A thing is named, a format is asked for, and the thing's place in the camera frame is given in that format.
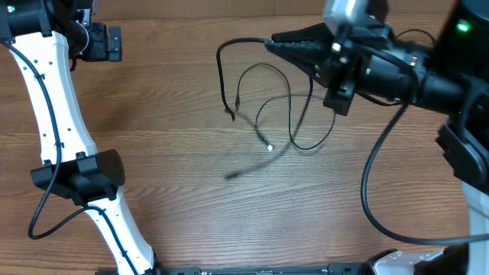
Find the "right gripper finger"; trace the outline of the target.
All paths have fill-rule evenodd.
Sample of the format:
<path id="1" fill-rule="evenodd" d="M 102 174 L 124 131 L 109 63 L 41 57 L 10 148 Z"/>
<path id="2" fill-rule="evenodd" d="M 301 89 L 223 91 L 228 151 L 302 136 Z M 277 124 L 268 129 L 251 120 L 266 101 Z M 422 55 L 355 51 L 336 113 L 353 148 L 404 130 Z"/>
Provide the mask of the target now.
<path id="1" fill-rule="evenodd" d="M 331 43 L 334 40 L 334 35 L 327 28 L 325 23 L 319 23 L 295 31 L 272 34 L 270 40 L 274 43 L 302 43 L 315 41 Z"/>
<path id="2" fill-rule="evenodd" d="M 265 48 L 274 55 L 293 64 L 321 86 L 331 81 L 332 42 L 303 40 L 300 42 L 276 42 L 268 40 Z"/>

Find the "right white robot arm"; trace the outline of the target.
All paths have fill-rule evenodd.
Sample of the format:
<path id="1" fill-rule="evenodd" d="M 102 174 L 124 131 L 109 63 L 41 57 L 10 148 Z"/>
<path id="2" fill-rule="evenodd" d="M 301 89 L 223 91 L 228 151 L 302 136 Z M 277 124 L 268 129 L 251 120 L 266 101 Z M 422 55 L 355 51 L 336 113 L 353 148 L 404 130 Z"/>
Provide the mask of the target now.
<path id="1" fill-rule="evenodd" d="M 326 88 L 323 104 L 347 115 L 355 95 L 376 95 L 406 110 L 448 116 L 437 144 L 461 181 L 467 237 L 435 239 L 438 250 L 389 250 L 350 274 L 486 274 L 488 272 L 488 3 L 457 1 L 432 47 L 399 40 L 385 21 L 385 1 L 335 0 L 323 21 L 274 34 L 273 54 Z"/>

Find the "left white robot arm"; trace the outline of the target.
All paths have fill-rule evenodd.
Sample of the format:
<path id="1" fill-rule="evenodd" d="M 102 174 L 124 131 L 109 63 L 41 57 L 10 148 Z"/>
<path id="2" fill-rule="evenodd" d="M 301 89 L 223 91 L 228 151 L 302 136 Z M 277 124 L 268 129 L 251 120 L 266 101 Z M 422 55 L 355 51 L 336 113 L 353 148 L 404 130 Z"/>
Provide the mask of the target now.
<path id="1" fill-rule="evenodd" d="M 74 203 L 98 227 L 118 274 L 160 274 L 125 200 L 115 150 L 99 151 L 84 123 L 71 74 L 78 60 L 118 62 L 121 29 L 94 22 L 94 1 L 1 0 L 1 42 L 24 77 L 40 135 L 42 165 L 31 171 L 45 196 Z"/>

